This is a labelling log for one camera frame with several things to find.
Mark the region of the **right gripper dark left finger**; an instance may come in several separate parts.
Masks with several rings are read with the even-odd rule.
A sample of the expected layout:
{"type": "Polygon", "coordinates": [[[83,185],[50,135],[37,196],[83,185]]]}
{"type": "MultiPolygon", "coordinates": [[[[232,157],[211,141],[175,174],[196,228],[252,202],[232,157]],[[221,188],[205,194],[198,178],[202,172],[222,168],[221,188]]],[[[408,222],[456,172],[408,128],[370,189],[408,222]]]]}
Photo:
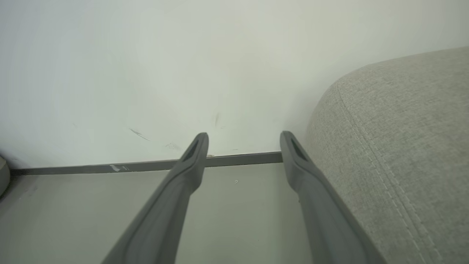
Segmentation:
{"type": "Polygon", "coordinates": [[[209,148],[199,133],[104,258],[104,264],[173,264],[191,195],[201,185],[209,148]]]}

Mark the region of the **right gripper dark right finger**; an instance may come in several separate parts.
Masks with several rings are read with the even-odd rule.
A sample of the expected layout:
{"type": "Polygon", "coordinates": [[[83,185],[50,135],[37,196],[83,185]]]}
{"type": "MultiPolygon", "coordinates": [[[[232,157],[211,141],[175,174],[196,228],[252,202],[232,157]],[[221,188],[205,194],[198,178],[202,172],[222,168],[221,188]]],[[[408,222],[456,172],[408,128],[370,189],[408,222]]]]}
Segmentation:
{"type": "Polygon", "coordinates": [[[303,212],[315,264],[384,264],[385,259],[290,131],[280,134],[290,187],[303,212]]]}

